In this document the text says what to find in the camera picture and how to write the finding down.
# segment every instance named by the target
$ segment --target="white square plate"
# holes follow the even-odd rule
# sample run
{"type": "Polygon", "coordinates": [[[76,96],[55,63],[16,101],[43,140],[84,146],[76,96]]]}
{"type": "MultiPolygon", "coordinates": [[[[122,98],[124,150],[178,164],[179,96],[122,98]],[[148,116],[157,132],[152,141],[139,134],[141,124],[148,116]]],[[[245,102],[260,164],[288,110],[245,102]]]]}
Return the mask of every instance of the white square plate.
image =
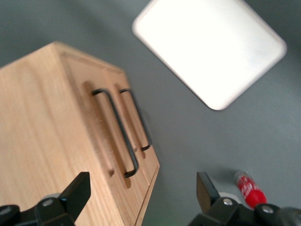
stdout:
{"type": "Polygon", "coordinates": [[[215,110],[286,53],[285,42],[242,0],[152,0],[133,32],[215,110]]]}

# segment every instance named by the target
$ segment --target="small red container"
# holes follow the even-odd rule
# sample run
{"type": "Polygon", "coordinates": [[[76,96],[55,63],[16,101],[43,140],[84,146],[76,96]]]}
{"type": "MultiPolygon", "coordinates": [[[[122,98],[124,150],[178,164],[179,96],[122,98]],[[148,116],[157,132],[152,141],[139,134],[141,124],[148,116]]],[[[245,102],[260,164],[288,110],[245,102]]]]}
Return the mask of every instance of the small red container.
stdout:
{"type": "Polygon", "coordinates": [[[254,209],[257,204],[267,203],[265,194],[248,173],[238,171],[234,176],[234,180],[245,202],[252,209],[254,209]]]}

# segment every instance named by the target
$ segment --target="gray floor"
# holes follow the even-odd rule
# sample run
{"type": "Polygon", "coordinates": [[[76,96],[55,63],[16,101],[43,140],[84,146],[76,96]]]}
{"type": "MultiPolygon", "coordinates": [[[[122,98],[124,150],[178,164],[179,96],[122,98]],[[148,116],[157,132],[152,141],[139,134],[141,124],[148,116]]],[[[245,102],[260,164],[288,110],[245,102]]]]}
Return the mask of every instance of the gray floor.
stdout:
{"type": "Polygon", "coordinates": [[[161,164],[144,226],[184,226],[200,212],[197,171],[239,196],[232,173],[247,170],[270,203],[301,208],[301,2],[247,2],[288,52],[223,111],[207,108],[132,34],[148,0],[0,1],[0,66],[58,40],[126,70],[161,164]]]}

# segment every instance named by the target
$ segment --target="drawer handle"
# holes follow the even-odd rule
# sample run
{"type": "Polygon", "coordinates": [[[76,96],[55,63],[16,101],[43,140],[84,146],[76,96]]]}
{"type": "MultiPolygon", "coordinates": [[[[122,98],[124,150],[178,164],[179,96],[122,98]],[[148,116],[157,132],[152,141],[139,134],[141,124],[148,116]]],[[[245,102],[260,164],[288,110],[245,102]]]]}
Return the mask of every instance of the drawer handle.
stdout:
{"type": "Polygon", "coordinates": [[[148,145],[146,145],[145,147],[142,147],[142,148],[141,148],[141,151],[145,151],[145,150],[149,149],[149,148],[151,147],[151,145],[152,145],[152,141],[151,141],[150,134],[149,134],[149,132],[148,132],[148,130],[147,130],[146,124],[145,124],[145,122],[144,122],[144,120],[143,120],[143,117],[142,117],[142,115],[141,115],[139,106],[138,106],[138,104],[137,104],[136,98],[135,98],[135,96],[134,96],[132,90],[131,90],[131,89],[122,89],[122,90],[119,91],[120,94],[121,94],[121,93],[124,93],[124,92],[129,92],[129,94],[131,95],[131,97],[132,97],[132,99],[133,99],[133,103],[134,103],[134,105],[135,105],[135,107],[136,107],[138,116],[139,116],[139,118],[140,118],[141,124],[142,124],[142,126],[143,126],[143,129],[144,129],[144,132],[145,132],[145,135],[146,135],[146,138],[147,138],[148,145]]]}
{"type": "Polygon", "coordinates": [[[132,159],[132,162],[133,162],[133,165],[134,165],[134,170],[126,172],[124,174],[125,178],[129,178],[129,177],[133,176],[138,171],[139,164],[138,164],[136,155],[134,153],[134,150],[133,150],[133,148],[131,146],[131,143],[129,141],[129,138],[127,136],[126,130],[124,129],[124,126],[123,126],[123,123],[121,121],[121,118],[120,118],[120,116],[118,114],[117,108],[116,108],[116,106],[114,104],[113,98],[112,98],[111,94],[106,89],[96,89],[96,90],[93,90],[91,93],[92,93],[93,96],[96,96],[97,94],[100,94],[100,93],[105,93],[107,95],[108,99],[109,99],[109,102],[110,102],[110,104],[112,106],[112,109],[113,109],[113,112],[115,114],[116,120],[117,120],[118,125],[120,127],[122,136],[123,136],[124,141],[125,141],[125,143],[127,145],[127,150],[128,150],[128,152],[129,152],[129,154],[131,156],[131,159],[132,159]]]}

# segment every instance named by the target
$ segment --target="wooden box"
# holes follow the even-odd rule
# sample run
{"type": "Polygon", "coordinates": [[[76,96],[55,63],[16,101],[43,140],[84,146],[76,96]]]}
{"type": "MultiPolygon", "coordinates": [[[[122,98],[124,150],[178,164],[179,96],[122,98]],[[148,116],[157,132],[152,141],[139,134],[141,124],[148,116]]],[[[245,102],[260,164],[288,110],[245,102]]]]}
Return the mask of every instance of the wooden box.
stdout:
{"type": "Polygon", "coordinates": [[[1,68],[0,206],[24,211],[88,171],[76,224],[138,226],[158,170],[122,69],[61,43],[1,68]]]}

